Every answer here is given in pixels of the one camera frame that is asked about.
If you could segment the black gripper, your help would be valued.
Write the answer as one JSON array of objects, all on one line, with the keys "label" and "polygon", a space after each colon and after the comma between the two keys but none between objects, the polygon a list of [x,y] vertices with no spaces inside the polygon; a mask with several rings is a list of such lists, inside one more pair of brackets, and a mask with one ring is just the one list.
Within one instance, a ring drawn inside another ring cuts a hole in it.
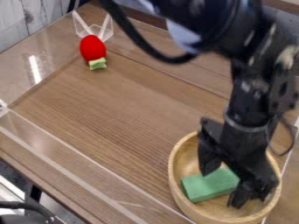
[{"label": "black gripper", "polygon": [[248,132],[227,122],[220,123],[203,117],[198,138],[202,175],[210,175],[224,164],[239,177],[227,206],[240,209],[250,200],[264,201],[280,180],[267,158],[267,138],[263,131]]}]

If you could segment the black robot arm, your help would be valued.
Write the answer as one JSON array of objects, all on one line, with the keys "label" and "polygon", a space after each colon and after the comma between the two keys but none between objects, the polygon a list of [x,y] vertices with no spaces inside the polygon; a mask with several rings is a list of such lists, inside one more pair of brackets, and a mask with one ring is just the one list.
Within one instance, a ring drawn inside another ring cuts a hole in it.
[{"label": "black robot arm", "polygon": [[280,178],[267,158],[284,113],[299,105],[299,36],[264,6],[263,0],[137,0],[164,18],[172,40],[183,49],[164,54],[140,34],[115,0],[99,0],[140,49],[167,64],[184,64],[214,52],[231,61],[232,91],[223,122],[202,118],[202,174],[222,165],[238,175],[228,205],[242,208],[264,200]]}]

